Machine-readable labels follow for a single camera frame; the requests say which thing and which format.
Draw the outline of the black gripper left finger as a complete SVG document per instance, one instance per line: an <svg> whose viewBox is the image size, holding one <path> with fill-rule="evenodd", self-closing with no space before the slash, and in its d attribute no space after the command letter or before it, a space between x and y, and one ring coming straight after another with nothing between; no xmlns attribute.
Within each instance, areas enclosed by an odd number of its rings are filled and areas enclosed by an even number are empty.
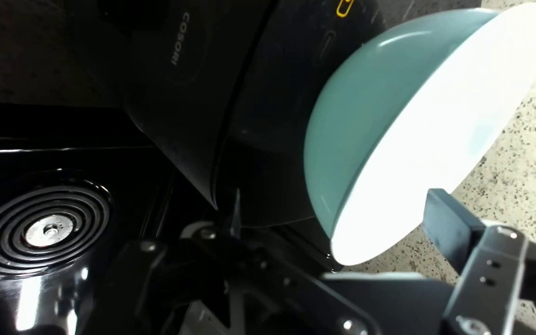
<svg viewBox="0 0 536 335"><path fill-rule="evenodd" d="M287 246L203 225L172 244L125 244L84 335L380 335L380 326Z"/></svg>

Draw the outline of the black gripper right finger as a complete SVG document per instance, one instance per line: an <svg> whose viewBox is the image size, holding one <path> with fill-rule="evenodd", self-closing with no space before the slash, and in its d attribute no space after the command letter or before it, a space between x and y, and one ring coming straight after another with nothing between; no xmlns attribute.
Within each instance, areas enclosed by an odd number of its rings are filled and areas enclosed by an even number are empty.
<svg viewBox="0 0 536 335"><path fill-rule="evenodd" d="M442 188L427 194L423 229L458 272L443 333L516 335L520 302L536 307L536 242L507 223L484 223Z"/></svg>

